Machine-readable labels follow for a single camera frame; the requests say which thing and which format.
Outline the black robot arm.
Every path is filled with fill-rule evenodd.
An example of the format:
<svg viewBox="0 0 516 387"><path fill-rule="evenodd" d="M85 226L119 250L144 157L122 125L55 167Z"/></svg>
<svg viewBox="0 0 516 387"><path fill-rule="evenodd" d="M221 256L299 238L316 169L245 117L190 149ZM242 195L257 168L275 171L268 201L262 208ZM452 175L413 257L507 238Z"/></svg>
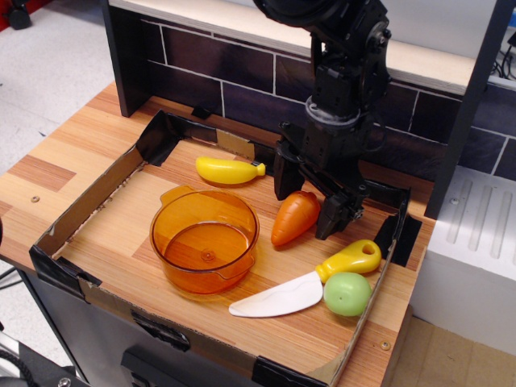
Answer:
<svg viewBox="0 0 516 387"><path fill-rule="evenodd" d="M380 1L255 4L269 19L310 33L314 87L305 103L307 123L280 124L274 189L284 200L309 181L324 195L316 229L324 240L359 218L370 194L358 163L382 146L369 136L382 124L376 104L391 81L387 10Z"/></svg>

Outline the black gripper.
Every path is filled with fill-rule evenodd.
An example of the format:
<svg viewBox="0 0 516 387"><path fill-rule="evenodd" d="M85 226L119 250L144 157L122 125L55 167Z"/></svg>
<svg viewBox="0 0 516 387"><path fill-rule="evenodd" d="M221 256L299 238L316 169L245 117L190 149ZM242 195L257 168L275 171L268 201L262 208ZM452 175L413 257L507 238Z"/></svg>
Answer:
<svg viewBox="0 0 516 387"><path fill-rule="evenodd" d="M375 129L383 129L376 111L342 117L309 117L305 127L284 121L274 159L274 193L279 201L299 191L309 181L326 197L318 216L315 236L325 240L364 212L363 199L370 188L358 162L362 155L383 147L383 140L371 140Z"/></svg>

